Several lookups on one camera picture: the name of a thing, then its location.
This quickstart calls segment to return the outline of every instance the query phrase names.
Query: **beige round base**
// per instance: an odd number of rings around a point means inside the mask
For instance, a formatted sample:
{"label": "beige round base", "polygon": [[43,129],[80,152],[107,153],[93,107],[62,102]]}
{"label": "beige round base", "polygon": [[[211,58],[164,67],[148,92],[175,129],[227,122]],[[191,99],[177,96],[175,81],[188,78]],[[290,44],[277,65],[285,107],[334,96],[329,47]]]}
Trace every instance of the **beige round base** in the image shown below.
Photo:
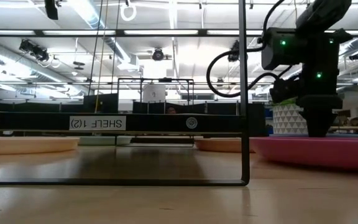
{"label": "beige round base", "polygon": [[0,137],[0,155],[75,150],[79,138]]}
{"label": "beige round base", "polygon": [[196,139],[196,147],[201,151],[211,152],[241,152],[239,138]]}

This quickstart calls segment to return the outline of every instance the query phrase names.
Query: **shelf label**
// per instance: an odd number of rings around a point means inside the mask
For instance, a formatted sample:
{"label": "shelf label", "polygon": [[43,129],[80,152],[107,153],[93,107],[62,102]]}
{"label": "shelf label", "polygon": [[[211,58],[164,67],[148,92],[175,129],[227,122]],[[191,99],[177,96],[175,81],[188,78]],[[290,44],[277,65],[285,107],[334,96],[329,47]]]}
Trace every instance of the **shelf label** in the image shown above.
{"label": "shelf label", "polygon": [[126,116],[70,116],[70,131],[125,131]]}

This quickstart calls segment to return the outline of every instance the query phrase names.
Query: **wooden floor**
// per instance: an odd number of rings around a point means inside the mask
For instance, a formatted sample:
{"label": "wooden floor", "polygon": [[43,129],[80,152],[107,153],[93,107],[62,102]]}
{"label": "wooden floor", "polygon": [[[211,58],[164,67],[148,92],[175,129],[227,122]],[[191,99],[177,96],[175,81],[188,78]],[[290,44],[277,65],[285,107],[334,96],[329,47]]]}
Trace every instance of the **wooden floor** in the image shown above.
{"label": "wooden floor", "polygon": [[[251,155],[247,187],[0,187],[0,223],[358,223],[358,173]],[[240,155],[83,147],[0,156],[0,178],[238,179]]]}

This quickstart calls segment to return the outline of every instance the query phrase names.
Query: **person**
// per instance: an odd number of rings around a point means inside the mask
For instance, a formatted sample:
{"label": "person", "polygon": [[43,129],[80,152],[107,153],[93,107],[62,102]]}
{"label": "person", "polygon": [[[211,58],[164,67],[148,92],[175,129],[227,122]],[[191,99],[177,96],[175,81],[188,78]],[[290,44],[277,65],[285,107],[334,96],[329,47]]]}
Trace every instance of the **person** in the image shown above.
{"label": "person", "polygon": [[168,107],[167,114],[176,114],[176,113],[177,111],[172,106]]}

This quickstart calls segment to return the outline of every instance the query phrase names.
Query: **white planter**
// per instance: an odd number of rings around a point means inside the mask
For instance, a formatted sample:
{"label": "white planter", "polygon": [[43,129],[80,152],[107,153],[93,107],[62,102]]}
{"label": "white planter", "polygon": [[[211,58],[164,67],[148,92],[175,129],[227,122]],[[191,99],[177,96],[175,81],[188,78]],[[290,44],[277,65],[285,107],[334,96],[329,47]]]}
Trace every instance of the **white planter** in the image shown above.
{"label": "white planter", "polygon": [[274,134],[308,134],[306,120],[299,111],[295,104],[273,107]]}

